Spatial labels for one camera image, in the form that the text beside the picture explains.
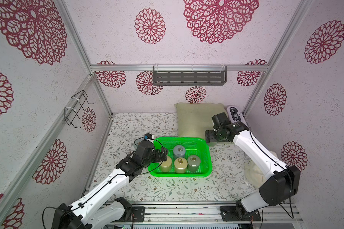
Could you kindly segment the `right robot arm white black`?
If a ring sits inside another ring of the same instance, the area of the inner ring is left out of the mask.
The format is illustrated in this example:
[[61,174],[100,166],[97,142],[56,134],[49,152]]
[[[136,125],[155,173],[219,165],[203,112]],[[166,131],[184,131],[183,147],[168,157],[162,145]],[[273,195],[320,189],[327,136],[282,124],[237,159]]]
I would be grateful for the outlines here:
[[258,166],[267,179],[255,192],[236,202],[235,214],[243,219],[254,211],[277,206],[298,192],[301,171],[288,166],[267,150],[243,122],[231,122],[225,113],[212,117],[213,129],[206,130],[205,140],[232,142],[240,147]]

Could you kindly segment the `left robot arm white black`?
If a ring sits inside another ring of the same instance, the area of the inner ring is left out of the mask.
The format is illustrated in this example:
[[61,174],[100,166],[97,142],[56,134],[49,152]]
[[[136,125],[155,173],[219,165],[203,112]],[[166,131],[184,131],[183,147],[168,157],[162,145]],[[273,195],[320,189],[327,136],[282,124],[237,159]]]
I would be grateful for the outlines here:
[[121,188],[143,174],[152,163],[167,160],[168,149],[156,149],[153,140],[142,140],[137,149],[122,159],[116,168],[93,190],[73,202],[55,208],[53,229],[102,229],[106,224],[128,219],[132,205],[124,198],[116,199],[110,206],[103,205]]

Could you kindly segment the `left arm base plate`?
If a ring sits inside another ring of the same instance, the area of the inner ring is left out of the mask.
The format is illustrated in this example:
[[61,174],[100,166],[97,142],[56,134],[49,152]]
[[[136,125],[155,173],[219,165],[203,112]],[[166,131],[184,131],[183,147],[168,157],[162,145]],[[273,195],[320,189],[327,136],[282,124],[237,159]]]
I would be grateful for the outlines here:
[[145,207],[127,208],[118,222],[144,222]]

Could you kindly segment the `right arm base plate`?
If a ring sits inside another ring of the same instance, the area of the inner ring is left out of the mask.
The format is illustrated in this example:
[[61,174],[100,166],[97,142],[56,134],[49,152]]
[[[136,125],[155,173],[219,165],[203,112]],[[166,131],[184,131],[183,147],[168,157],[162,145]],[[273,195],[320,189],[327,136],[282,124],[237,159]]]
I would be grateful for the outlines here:
[[261,221],[261,216],[258,210],[247,212],[242,207],[220,206],[220,213],[224,222]]

